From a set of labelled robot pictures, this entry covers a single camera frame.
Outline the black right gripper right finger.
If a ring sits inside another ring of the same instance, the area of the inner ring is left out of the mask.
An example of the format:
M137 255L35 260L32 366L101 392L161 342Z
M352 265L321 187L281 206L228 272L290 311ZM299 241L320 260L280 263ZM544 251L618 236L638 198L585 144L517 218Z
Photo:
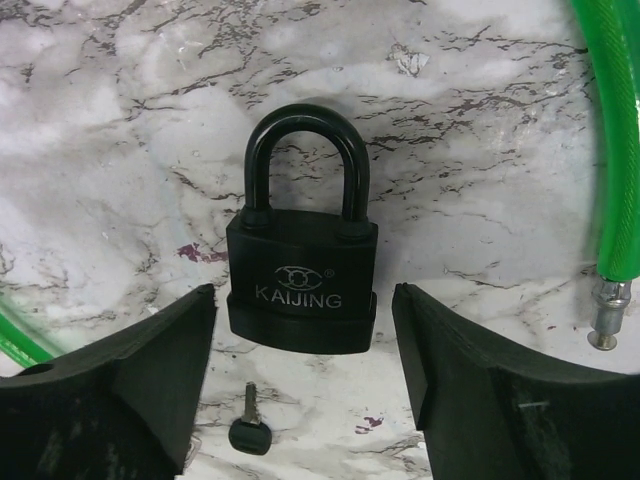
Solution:
M639 378L542 354L413 284L392 314L436 479L635 479Z

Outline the green cable lock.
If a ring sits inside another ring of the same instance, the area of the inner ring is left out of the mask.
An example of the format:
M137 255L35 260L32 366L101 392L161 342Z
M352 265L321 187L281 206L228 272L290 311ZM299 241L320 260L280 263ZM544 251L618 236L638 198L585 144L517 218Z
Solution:
M558 291L536 346L639 279L635 1L5 1L1 352L28 367L231 286L255 124L288 103L361 131L393 285Z

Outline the black head key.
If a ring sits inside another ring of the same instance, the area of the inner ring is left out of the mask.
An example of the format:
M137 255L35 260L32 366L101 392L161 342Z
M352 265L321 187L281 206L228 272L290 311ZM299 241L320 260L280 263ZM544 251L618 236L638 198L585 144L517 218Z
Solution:
M271 447L272 431L259 415L254 382L246 384L243 414L231 424L228 440L235 450L256 456L265 455Z

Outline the black padlock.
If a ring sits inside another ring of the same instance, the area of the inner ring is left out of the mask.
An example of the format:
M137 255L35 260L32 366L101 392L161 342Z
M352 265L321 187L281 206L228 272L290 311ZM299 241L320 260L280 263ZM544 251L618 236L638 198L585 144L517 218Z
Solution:
M339 214L275 209L270 161L294 132L330 141L343 169ZM356 128L336 111L291 104L265 116L244 157L245 204L226 228L230 328L279 350L348 355L369 350L378 227L368 218L370 161Z

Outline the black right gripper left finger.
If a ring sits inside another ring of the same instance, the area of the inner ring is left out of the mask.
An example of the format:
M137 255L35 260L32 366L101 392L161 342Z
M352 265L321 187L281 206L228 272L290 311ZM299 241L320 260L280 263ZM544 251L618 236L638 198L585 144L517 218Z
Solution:
M182 474L215 321L215 288L203 284L145 320L2 379L2 478Z

